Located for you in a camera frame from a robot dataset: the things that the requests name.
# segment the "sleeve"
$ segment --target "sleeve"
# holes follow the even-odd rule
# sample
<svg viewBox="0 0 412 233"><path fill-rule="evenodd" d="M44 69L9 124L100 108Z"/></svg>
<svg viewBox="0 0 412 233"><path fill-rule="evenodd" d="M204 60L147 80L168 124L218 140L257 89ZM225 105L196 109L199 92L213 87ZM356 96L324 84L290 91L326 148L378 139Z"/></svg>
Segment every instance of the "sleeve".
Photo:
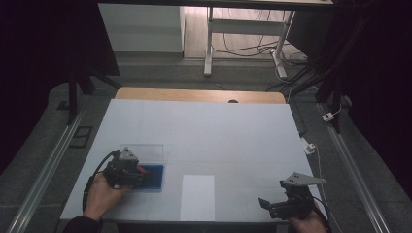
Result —
<svg viewBox="0 0 412 233"><path fill-rule="evenodd" d="M63 233L97 233L101 226L102 221L95 221L86 216L76 216L67 223Z"/></svg>

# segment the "gray carpet floor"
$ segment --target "gray carpet floor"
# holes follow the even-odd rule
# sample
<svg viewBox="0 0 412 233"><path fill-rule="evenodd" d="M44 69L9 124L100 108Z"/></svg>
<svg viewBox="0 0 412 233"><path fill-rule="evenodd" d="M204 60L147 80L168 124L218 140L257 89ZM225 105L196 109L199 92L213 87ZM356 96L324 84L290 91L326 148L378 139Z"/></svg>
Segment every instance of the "gray carpet floor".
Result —
<svg viewBox="0 0 412 233"><path fill-rule="evenodd" d="M287 71L292 76L297 70L298 67L291 67ZM267 61L214 60L211 78L203 77L203 64L195 60L157 60L138 64L126 62L120 64L120 72L121 78L113 79L123 86L134 87L265 91L280 83L276 79L273 62ZM67 223L59 221L59 216L82 169L109 101L116 94L114 89L99 80L93 79L93 82L96 86L93 95L79 94L81 103L88 100L86 112L79 125L79 134L82 134L82 130L89 130L89 140L85 142L82 137L71 140L71 147L64 153L25 232L61 232ZM327 180L324 189L335 219L330 220L332 228L334 232L375 232L330 138L326 124L322 121L314 99L315 88L288 98L288 102L297 129L309 143L317 146L317 152L308 155L307 159L313 173L320 175L322 172L322 177ZM62 101L68 101L67 84L51 92L43 117L15 160L0 177L0 232L7 231L66 127L68 112L58 108ZM348 108L349 105L344 103L340 118L341 135L360 167L391 232L410 233L412 203L376 151L351 122L347 115ZM285 231L285 228L281 228L278 232ZM106 222L103 232L117 232L116 225Z"/></svg>

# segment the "human hand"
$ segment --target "human hand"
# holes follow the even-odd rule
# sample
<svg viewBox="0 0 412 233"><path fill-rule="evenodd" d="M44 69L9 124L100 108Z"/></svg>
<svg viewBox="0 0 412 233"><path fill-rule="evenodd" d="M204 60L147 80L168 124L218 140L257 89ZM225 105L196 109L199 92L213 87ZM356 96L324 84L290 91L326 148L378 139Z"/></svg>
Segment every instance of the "human hand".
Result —
<svg viewBox="0 0 412 233"><path fill-rule="evenodd" d="M103 174L98 173L88 192L83 216L99 221L104 214L118 204L119 200L130 188L129 186L119 189L111 188Z"/></svg>
<svg viewBox="0 0 412 233"><path fill-rule="evenodd" d="M322 219L312 211L304 220L297 217L288 218L288 222L298 233L326 233Z"/></svg>

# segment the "black curtain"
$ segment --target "black curtain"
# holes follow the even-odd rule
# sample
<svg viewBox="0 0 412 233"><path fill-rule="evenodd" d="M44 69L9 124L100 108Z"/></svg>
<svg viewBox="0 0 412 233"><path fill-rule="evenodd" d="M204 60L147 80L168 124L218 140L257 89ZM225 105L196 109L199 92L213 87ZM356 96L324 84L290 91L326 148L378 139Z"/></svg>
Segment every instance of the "black curtain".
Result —
<svg viewBox="0 0 412 233"><path fill-rule="evenodd" d="M354 124L412 198L411 22L407 3L381 3L347 59L344 92Z"/></svg>
<svg viewBox="0 0 412 233"><path fill-rule="evenodd" d="M0 1L0 171L73 69L119 70L94 0Z"/></svg>

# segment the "floor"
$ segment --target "floor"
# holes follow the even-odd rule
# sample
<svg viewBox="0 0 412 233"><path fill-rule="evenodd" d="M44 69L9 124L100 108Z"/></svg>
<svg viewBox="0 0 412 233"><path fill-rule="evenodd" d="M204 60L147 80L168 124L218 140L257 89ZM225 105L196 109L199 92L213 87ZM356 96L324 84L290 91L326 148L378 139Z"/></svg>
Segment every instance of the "floor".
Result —
<svg viewBox="0 0 412 233"><path fill-rule="evenodd" d="M204 19L199 19L199 21L205 21L205 9L192 10L201 12ZM261 18L267 17L265 14L267 13L262 12ZM230 15L235 17L235 11L230 10ZM254 19L259 16L259 13L251 10L247 15ZM200 25L192 25L192 29L189 27L190 24L187 28L187 38L196 34L189 34L191 30L198 29L199 32L205 32ZM201 33L197 33L197 36L199 36L199 41L200 38L205 38ZM214 38L214 46L223 50L223 40L218 42L217 38ZM229 37L227 39L227 45L231 49L256 46L259 43L259 36L251 39L247 44L237 44L243 41L242 39L231 41L229 41ZM190 45L187 43L186 58L183 60L156 57L118 57L121 77L113 77L113 79L124 86L156 88L265 91L272 86L278 86L270 89L270 91L278 91L284 86L276 78L273 61L269 59L270 57L267 58L268 55L246 59L225 52L215 52L214 57L217 59L213 63L213 76L205 78L203 76L203 61L201 60L204 50L195 51L193 49L189 53L189 47ZM203 46L199 44L193 47L202 48ZM300 68L290 66L287 67L287 72L292 76ZM116 94L114 89L99 80L93 79L93 82L96 86L93 95L84 96L79 93L80 106L86 106L79 126L89 130L88 140L85 141L85 138L81 137L82 132L75 134L75 137L70 140L69 147L65 150L45 194L42 195L39 206L29 217L31 220L27 222L25 232L61 232L67 223L59 221L60 213L82 169L105 110ZM286 95L286 99L291 106L297 130L308 142L317 147L316 152L309 154L307 159L313 173L327 180L327 184L323 187L324 201L327 201L333 213L333 218L330 220L333 231L378 232L373 227L367 208L360 200L359 194L351 182L342 163L341 155L327 131L327 125L321 119L319 105L314 99L317 88L317 86L313 86L293 98ZM64 108L64 101L67 104L68 88L66 84L51 92L50 103L42 119L20 149L15 160L0 177L0 232L6 232L9 228L32 184L36 181L53 148L58 143L59 137L67 129L68 115ZM410 233L410 229L412 229L412 203L410 199L403 192L379 154L351 122L347 115L350 105L346 102L342 105L340 113L341 135L358 164L365 183L382 211L389 229L391 232ZM118 232L118 230L115 224L106 222L103 232ZM281 228L278 232L286 232L286 228Z"/></svg>

